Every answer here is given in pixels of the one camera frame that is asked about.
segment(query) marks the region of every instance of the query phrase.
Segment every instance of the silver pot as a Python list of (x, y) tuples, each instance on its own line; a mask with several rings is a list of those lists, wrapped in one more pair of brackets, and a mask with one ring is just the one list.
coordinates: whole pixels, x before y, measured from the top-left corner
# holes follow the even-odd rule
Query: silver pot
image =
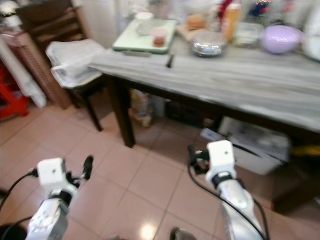
[(203, 31), (192, 40), (192, 51), (201, 57), (214, 57), (224, 52), (227, 41), (221, 32)]

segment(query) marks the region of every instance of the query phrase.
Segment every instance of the purple bowl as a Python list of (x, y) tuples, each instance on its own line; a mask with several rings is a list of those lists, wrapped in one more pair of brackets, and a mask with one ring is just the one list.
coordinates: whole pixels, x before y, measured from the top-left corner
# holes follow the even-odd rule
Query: purple bowl
[(301, 36), (301, 31), (291, 26), (268, 26), (262, 33), (260, 44), (269, 53), (284, 54), (299, 45)]

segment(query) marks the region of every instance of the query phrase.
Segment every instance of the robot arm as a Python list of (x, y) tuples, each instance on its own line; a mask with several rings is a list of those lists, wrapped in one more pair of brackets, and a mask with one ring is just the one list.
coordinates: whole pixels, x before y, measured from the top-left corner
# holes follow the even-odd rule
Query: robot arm
[(37, 175), (48, 195), (28, 225), (26, 240), (61, 240), (67, 230), (69, 205), (75, 199), (80, 180), (89, 180), (93, 157), (88, 156), (81, 176), (72, 177), (62, 158), (46, 159), (38, 163)]
[[(207, 150), (193, 151), (189, 148), (190, 163), (195, 174), (205, 174), (205, 180), (217, 190), (219, 196), (239, 211), (261, 230), (254, 213), (254, 200), (236, 179), (233, 145), (230, 141), (211, 142)], [(237, 211), (222, 201), (226, 219), (226, 234), (230, 240), (263, 240), (261, 235)]]

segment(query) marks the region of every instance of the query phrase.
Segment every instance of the chair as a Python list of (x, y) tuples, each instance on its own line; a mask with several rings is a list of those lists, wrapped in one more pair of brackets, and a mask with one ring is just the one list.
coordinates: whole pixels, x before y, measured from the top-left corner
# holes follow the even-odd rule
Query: chair
[[(28, 5), (18, 8), (16, 14), (22, 22), (23, 30), (31, 36), (50, 65), (46, 56), (46, 48), (51, 42), (70, 42), (87, 38), (76, 9), (70, 0), (49, 0), (41, 4)], [(102, 131), (103, 128), (89, 97), (101, 91), (105, 86), (103, 76), (100, 76), (87, 84), (65, 88), (76, 108), (80, 107), (79, 102), (84, 104), (98, 131)]]

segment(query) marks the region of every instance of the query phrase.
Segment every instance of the white cutting board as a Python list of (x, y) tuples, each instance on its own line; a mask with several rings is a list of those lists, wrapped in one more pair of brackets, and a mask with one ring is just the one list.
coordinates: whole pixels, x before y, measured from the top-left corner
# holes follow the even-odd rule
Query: white cutting board
[(155, 19), (154, 28), (160, 28), (167, 31), (167, 36), (165, 39), (164, 46), (157, 47), (153, 45), (152, 35), (141, 36), (137, 32), (139, 26), (139, 21), (134, 19), (123, 31), (123, 33), (118, 37), (112, 46), (115, 51), (136, 51), (136, 52), (148, 52), (152, 54), (166, 54), (169, 52), (171, 47), (175, 29), (176, 20), (160, 20)]

